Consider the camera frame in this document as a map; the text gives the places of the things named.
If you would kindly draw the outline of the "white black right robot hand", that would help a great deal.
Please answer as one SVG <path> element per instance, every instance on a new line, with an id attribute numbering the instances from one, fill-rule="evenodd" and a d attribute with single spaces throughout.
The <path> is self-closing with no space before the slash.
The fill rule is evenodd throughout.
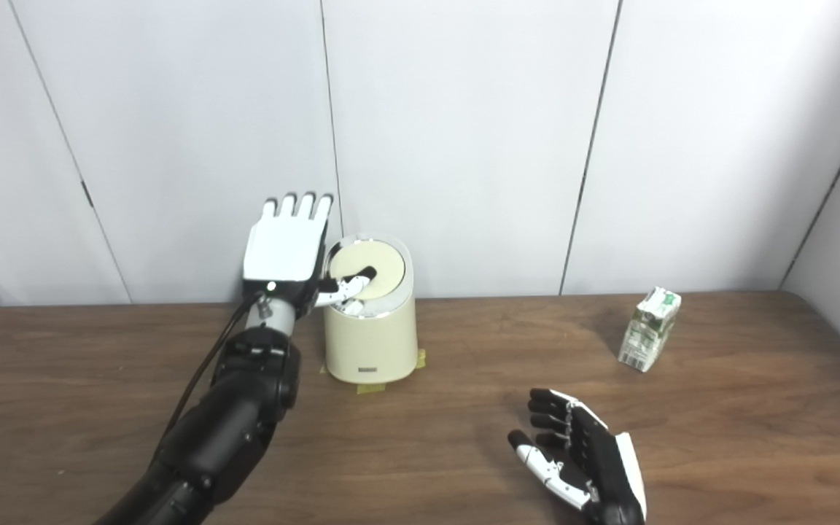
<path id="1" fill-rule="evenodd" d="M 587 524 L 644 524 L 645 485 L 632 437 L 613 433 L 585 402 L 553 389 L 530 389 L 530 438 L 515 429 L 511 448 L 544 488 Z"/>

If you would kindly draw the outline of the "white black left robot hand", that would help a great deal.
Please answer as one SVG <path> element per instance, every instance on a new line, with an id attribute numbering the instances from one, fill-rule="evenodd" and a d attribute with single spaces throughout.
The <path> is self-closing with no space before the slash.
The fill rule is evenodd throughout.
<path id="1" fill-rule="evenodd" d="M 354 298 L 376 276 L 373 266 L 340 278 L 324 275 L 327 227 L 333 196 L 312 192 L 270 198 L 248 233 L 242 265 L 242 296 L 292 306 L 296 319 L 316 307 Z"/>

